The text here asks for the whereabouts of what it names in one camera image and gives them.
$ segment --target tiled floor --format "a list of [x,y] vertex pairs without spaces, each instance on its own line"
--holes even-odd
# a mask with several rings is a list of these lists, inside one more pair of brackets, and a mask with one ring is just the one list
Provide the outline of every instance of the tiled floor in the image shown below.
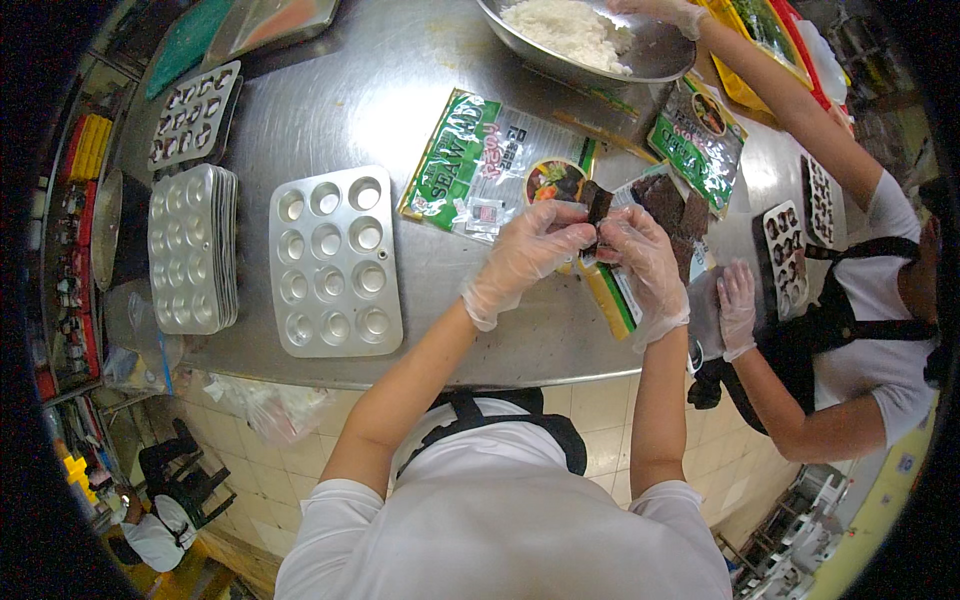
[[[586,477],[624,507],[631,501],[630,424],[638,382],[639,376],[620,377],[543,390],[545,412],[569,416],[584,437]],[[210,504],[227,497],[224,487],[237,493],[236,501],[210,526],[283,557],[300,527],[298,501],[317,484],[359,397],[358,392],[339,392],[337,400],[324,408],[321,426],[283,449],[262,443],[244,420],[203,391],[199,378],[183,399],[153,400],[146,408],[159,439],[172,437],[170,420],[181,417],[204,448],[207,469],[221,464],[230,469],[226,485]],[[684,473],[704,496],[701,512],[707,523],[712,527],[730,517],[741,527],[760,519],[799,466],[783,460],[769,438],[744,423],[726,392],[715,409],[695,411],[690,405],[687,409]]]

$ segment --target plastic glove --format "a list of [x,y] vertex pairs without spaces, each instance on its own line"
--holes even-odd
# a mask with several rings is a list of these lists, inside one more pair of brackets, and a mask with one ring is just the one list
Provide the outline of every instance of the plastic glove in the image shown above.
[[750,348],[754,341],[754,274],[747,263],[736,258],[717,279],[717,297],[720,299],[720,334],[728,363]]
[[634,300],[643,311],[634,350],[642,351],[674,327],[690,322],[690,302],[670,238],[643,206],[611,210],[600,222],[600,237],[616,252],[600,248],[597,259],[626,268]]
[[[462,294],[477,328],[492,330],[496,316],[516,308],[528,287],[588,248],[596,229],[586,220],[583,204],[550,200],[529,206],[500,230],[486,265]],[[554,224],[576,225],[548,234]]]
[[700,19],[708,13],[704,7],[685,0],[607,0],[607,8],[616,13],[646,14],[676,25],[692,41],[700,39]]

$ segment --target green seaweed package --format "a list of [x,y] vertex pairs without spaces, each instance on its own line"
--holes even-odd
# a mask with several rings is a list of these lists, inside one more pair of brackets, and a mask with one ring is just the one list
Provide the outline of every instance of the green seaweed package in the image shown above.
[[780,26],[780,20],[767,2],[730,0],[730,3],[756,43],[766,46],[780,62],[787,62],[794,68],[800,67],[788,33]]
[[528,205],[532,174],[563,172],[560,187],[545,186],[560,198],[563,180],[589,176],[595,147],[590,137],[454,89],[396,211],[492,243]]
[[691,74],[677,81],[647,141],[723,218],[747,133]]

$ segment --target white rice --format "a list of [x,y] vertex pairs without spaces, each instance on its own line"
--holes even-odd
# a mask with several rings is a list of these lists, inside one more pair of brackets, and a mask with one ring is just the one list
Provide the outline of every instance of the white rice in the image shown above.
[[504,9],[500,17],[536,43],[583,64],[616,75],[633,73],[617,62],[634,35],[626,27],[598,14],[577,0],[524,0]]

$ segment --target green cutting board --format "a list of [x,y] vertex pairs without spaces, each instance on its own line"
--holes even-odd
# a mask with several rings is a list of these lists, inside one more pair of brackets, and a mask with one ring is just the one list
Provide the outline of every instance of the green cutting board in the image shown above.
[[147,100],[203,59],[232,5],[233,0],[203,0],[177,21],[147,82]]

